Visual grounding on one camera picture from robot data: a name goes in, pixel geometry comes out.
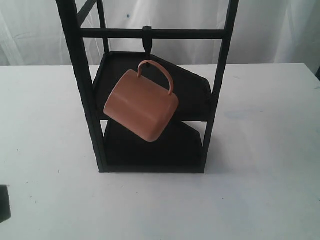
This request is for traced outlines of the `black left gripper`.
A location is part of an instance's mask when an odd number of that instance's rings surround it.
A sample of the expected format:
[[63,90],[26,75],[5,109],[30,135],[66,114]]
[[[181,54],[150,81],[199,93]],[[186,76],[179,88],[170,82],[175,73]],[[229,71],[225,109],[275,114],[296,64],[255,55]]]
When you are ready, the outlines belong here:
[[0,221],[7,221],[11,218],[11,206],[8,187],[0,186]]

